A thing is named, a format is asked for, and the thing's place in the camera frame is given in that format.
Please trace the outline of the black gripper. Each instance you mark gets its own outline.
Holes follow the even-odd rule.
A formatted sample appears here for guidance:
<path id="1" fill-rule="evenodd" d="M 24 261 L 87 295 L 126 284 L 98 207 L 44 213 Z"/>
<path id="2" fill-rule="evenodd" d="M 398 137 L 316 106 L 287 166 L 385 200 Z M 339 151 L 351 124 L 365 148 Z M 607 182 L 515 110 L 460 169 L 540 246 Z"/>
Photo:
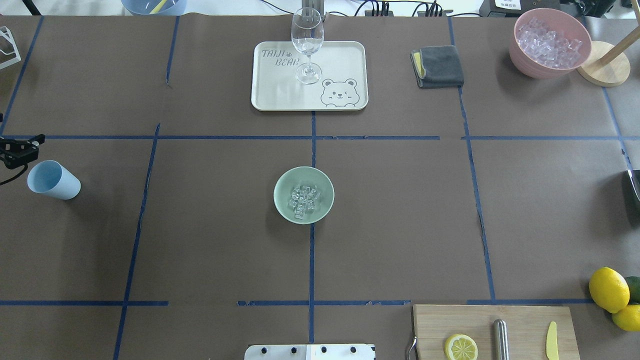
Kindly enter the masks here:
<path id="1" fill-rule="evenodd" d="M 25 166 L 39 157 L 39 146 L 46 141 L 45 134 L 17 140 L 2 137 L 0 139 L 1 161 L 9 170 Z"/>

